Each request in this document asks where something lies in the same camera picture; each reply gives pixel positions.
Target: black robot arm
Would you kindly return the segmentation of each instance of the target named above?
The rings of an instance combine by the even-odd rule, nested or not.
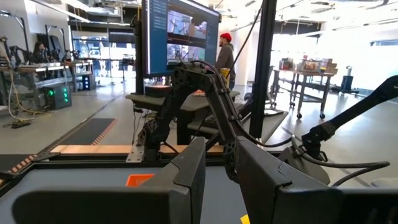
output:
[[[155,119],[144,124],[138,143],[144,145],[144,159],[157,159],[160,144],[169,135],[169,124],[189,94],[196,90],[206,93],[211,112],[216,118],[224,146],[224,162],[228,177],[237,182],[234,168],[236,136],[245,136],[238,113],[226,88],[225,80],[200,62],[181,63],[172,76],[172,90],[166,97]]]
[[[398,97],[398,75],[388,78],[377,89],[375,89],[372,94],[338,116],[311,128],[307,134],[302,136],[303,146],[306,148],[307,153],[314,159],[325,160],[320,157],[320,143],[322,141],[327,141],[333,137],[337,129],[348,121],[351,121],[374,106],[395,97]]]

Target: orange tape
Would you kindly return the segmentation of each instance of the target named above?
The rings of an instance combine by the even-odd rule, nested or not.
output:
[[[133,174],[130,175],[126,182],[126,187],[138,187],[145,181],[155,176],[155,174]]]

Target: wire bundle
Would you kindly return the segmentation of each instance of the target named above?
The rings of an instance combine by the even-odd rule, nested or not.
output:
[[[7,102],[7,103],[8,103],[8,112],[9,112],[9,114],[10,114],[14,119],[16,119],[17,121],[32,121],[33,119],[36,118],[36,117],[35,117],[36,114],[49,114],[49,113],[41,112],[41,111],[31,111],[31,110],[28,110],[28,109],[24,108],[24,107],[21,105],[21,103],[19,102],[18,90],[17,90],[17,88],[16,88],[16,86],[15,86],[15,83],[14,83],[14,71],[11,69],[11,68],[12,68],[11,60],[10,60],[10,58],[8,57],[8,55],[7,55],[7,53],[6,53],[6,49],[4,49],[4,46],[3,46],[2,44],[0,44],[0,54],[7,60],[8,64],[9,64],[9,67],[10,67],[9,72],[10,72],[10,78],[11,78],[11,85],[10,85],[10,89],[9,89],[9,93],[8,93],[8,102]],[[14,114],[12,113],[12,111],[11,111],[11,96],[12,96],[12,92],[15,93],[15,96],[16,96],[16,103],[17,103],[18,107],[19,107],[20,109],[22,109],[23,111],[25,111],[25,112],[32,113],[32,114],[33,114],[33,117],[31,117],[31,118],[19,118],[19,117],[17,117],[16,115],[14,115]]]

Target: black metal frame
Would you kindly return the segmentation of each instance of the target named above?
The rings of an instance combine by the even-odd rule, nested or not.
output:
[[[58,27],[58,26],[53,26],[53,25],[44,25],[45,27],[45,36],[47,37],[47,41],[49,42],[49,44],[51,43],[50,41],[50,36],[49,33],[51,31],[51,29],[58,29],[62,35],[62,41],[63,41],[63,51],[67,50],[67,43],[65,42],[65,32],[63,30],[63,28]]]
[[[25,26],[24,18],[15,16],[15,15],[11,14],[10,12],[3,11],[3,10],[0,10],[0,16],[13,17],[19,23],[20,27],[22,28],[22,31],[24,32],[26,50],[29,51],[29,44],[27,42],[26,26]]]

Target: metal table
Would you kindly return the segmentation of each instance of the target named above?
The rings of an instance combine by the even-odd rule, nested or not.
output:
[[[93,63],[92,62],[80,62],[80,61],[74,61],[74,62],[66,62],[64,65],[70,67],[70,72],[72,74],[72,84],[73,84],[73,92],[77,93],[77,77],[80,77],[82,75],[89,75],[91,78],[92,88],[95,88],[95,76],[93,74]],[[85,72],[78,72],[77,68],[85,68]]]
[[[284,78],[280,78],[280,72],[292,72],[293,73],[293,79],[287,80]],[[298,108],[297,108],[297,118],[300,119],[302,118],[302,114],[300,113],[301,107],[303,103],[320,103],[321,108],[320,108],[320,115],[319,117],[321,119],[325,118],[324,110],[325,110],[325,105],[326,105],[326,99],[328,97],[329,93],[329,88],[330,88],[330,79],[335,76],[335,74],[332,73],[320,73],[320,72],[300,72],[300,71],[295,71],[295,70],[274,70],[275,76],[274,76],[274,93],[278,93],[279,88],[279,81],[287,82],[291,84],[291,88],[287,90],[290,93],[290,106],[295,106],[295,100],[298,95]],[[324,85],[316,85],[313,83],[308,83],[307,80],[310,77],[326,77],[326,83]],[[305,88],[314,88],[320,91],[323,91],[323,96],[322,98],[319,98],[317,96],[312,96],[305,94]]]

